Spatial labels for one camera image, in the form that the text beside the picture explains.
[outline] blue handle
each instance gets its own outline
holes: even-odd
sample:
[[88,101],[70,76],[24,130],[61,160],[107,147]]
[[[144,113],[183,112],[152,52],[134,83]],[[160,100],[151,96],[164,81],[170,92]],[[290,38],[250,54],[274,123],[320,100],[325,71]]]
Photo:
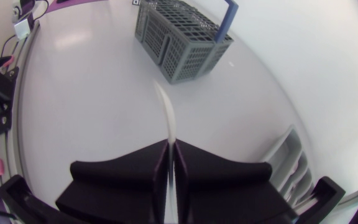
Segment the blue handle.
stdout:
[[215,35],[215,42],[220,43],[225,38],[227,32],[229,31],[229,28],[231,26],[231,23],[233,22],[234,16],[237,13],[237,10],[239,8],[239,5],[233,0],[225,0],[227,3],[229,3],[229,8],[227,9],[226,15],[224,16],[223,22],[221,24],[221,27],[219,28],[218,32]]

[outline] white stick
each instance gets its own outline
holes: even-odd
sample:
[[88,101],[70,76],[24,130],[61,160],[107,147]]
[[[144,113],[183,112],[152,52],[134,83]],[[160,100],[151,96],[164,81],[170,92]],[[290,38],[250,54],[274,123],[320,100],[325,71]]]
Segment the white stick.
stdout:
[[154,81],[154,87],[155,90],[157,91],[158,98],[163,104],[165,116],[167,118],[168,144],[169,144],[169,197],[171,202],[170,207],[173,216],[173,221],[175,223],[178,223],[177,202],[174,201],[174,196],[173,196],[173,145],[176,141],[177,123],[175,121],[173,106],[167,93],[156,81]]

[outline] gray plastic basket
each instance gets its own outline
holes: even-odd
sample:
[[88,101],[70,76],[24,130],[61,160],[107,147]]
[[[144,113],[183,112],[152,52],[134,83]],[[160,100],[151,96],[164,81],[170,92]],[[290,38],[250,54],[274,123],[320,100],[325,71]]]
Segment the gray plastic basket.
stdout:
[[229,8],[220,27],[183,1],[140,2],[135,36],[169,83],[209,73],[233,43],[227,32],[238,5],[225,1]]

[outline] cable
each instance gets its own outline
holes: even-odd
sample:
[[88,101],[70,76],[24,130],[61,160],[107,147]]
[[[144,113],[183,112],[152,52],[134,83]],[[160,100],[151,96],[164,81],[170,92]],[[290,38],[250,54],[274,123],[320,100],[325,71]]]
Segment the cable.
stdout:
[[2,47],[2,52],[1,52],[1,57],[4,55],[4,49],[5,49],[5,45],[7,44],[8,41],[10,41],[13,37],[15,37],[16,35],[13,35],[12,37],[8,38],[6,41],[5,41],[5,44],[4,46]]
[[39,19],[39,18],[41,18],[42,16],[44,16],[45,13],[47,13],[48,8],[49,8],[49,2],[48,2],[47,0],[36,0],[36,1],[44,1],[44,2],[46,2],[46,3],[47,3],[47,8],[46,8],[45,12],[44,12],[41,16],[35,18],[34,21],[36,21],[37,19]]
[[7,217],[7,218],[11,218],[13,220],[17,220],[16,216],[7,212],[2,212],[0,211],[0,217]]

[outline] white floor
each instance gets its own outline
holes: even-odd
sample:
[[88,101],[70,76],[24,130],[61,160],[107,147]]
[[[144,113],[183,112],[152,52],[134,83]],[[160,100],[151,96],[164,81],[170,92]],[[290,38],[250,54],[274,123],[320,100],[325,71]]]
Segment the white floor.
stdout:
[[169,85],[134,37],[137,11],[127,1],[100,1],[41,18],[19,121],[38,198],[55,206],[74,161],[114,159],[167,137],[153,80],[172,100],[183,141],[255,162],[294,124],[308,153],[292,104],[236,36],[209,75]]

